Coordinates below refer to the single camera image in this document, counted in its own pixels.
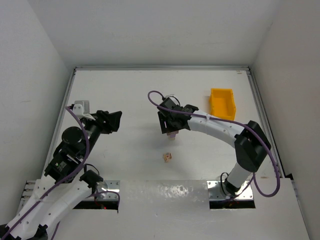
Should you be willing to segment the brown rectangular wooden block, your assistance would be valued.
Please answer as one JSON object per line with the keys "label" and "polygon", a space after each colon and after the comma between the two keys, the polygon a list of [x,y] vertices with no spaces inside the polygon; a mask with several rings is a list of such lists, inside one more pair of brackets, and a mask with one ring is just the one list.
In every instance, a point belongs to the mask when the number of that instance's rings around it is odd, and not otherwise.
{"label": "brown rectangular wooden block", "polygon": [[176,134],[178,134],[178,131],[171,131],[171,132],[167,132],[166,135],[167,136],[176,136]]}

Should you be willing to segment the yellow plastic bin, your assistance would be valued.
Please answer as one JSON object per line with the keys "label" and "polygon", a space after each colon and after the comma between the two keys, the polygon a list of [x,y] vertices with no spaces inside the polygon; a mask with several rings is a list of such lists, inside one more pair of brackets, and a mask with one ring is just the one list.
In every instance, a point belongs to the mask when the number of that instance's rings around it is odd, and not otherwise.
{"label": "yellow plastic bin", "polygon": [[236,104],[230,88],[212,88],[209,97],[210,114],[224,120],[234,121]]}

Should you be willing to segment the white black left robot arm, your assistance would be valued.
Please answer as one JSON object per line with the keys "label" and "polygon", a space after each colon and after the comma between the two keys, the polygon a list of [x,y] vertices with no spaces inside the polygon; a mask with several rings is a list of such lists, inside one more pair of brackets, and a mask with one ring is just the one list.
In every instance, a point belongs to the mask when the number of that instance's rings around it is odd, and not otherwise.
{"label": "white black left robot arm", "polygon": [[86,161],[100,135],[118,131],[122,112],[98,110],[84,114],[76,112],[79,108],[65,108],[79,126],[62,133],[62,141],[28,201],[14,219],[1,225],[2,240],[46,240],[49,234],[56,234],[60,221],[84,199],[111,193],[120,200],[120,194],[110,190],[99,173],[86,169]]}

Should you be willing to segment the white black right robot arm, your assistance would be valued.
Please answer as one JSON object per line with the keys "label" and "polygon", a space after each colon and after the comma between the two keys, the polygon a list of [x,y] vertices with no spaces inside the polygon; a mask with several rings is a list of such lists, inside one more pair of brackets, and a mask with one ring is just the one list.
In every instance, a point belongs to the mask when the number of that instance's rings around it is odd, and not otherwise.
{"label": "white black right robot arm", "polygon": [[235,196],[250,174],[260,168],[267,156],[261,142],[243,126],[222,120],[212,120],[212,116],[193,105],[184,107],[169,97],[164,97],[159,105],[158,117],[163,134],[189,130],[219,139],[235,149],[236,164],[224,180],[225,195]]}

